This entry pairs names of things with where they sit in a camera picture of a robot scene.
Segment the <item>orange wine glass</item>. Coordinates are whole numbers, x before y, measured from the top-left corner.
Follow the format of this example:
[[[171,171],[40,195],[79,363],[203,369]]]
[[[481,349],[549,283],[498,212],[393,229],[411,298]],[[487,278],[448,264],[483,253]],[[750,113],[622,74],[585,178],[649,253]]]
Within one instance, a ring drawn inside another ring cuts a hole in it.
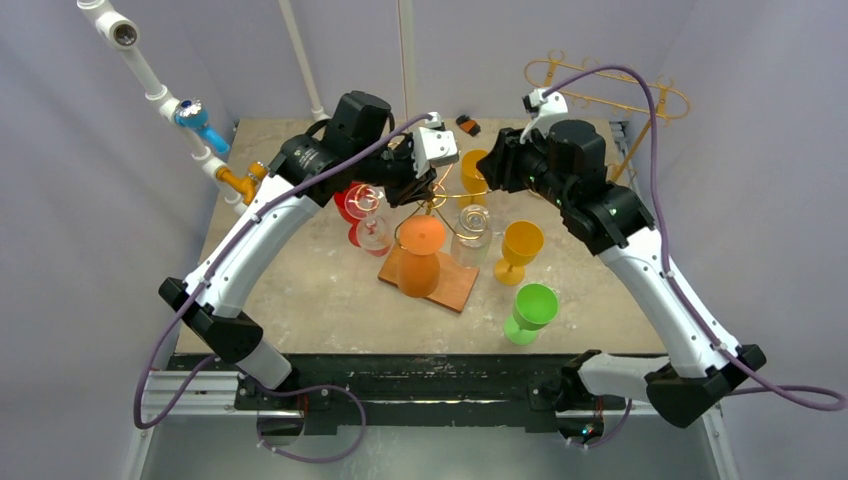
[[[398,240],[401,246],[398,289],[408,297],[427,297],[440,280],[437,253],[446,240],[445,227],[433,216],[413,215],[400,225]]]

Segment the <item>clear ribbed wine glass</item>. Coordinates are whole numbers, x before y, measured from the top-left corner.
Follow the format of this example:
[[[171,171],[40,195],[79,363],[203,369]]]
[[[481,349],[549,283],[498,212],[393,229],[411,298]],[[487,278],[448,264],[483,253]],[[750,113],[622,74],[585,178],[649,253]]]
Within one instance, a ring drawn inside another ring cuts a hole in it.
[[[386,204],[385,195],[382,189],[368,186],[373,193],[366,197],[368,200],[365,210],[367,216],[360,221],[357,228],[359,248],[372,256],[382,257],[391,250],[392,246],[392,240],[389,238],[389,225],[383,215],[383,207]]]

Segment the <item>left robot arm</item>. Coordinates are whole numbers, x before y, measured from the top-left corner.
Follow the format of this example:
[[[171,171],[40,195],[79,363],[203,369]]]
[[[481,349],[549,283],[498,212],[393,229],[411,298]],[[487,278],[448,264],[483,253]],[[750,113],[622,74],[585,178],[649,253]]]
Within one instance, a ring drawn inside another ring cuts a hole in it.
[[[437,112],[394,124],[391,106],[362,91],[344,94],[334,115],[291,137],[261,165],[253,197],[221,243],[185,278],[165,279],[159,296],[222,361],[259,383],[272,408],[297,399],[290,361],[264,337],[244,307],[258,280],[294,234],[352,182],[402,193],[427,188],[441,154]]]

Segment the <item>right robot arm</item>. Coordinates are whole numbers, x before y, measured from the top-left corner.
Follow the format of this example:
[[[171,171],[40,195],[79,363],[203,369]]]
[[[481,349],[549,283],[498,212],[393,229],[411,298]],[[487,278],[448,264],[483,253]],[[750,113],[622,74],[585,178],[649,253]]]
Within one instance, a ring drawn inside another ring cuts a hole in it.
[[[582,120],[557,121],[546,134],[503,128],[477,168],[492,190],[529,190],[554,205],[567,230],[626,287],[666,349],[662,357],[586,351],[562,369],[560,406],[616,396],[646,402],[686,428],[766,357],[758,345],[740,343],[694,293],[640,197],[602,179],[605,146]]]

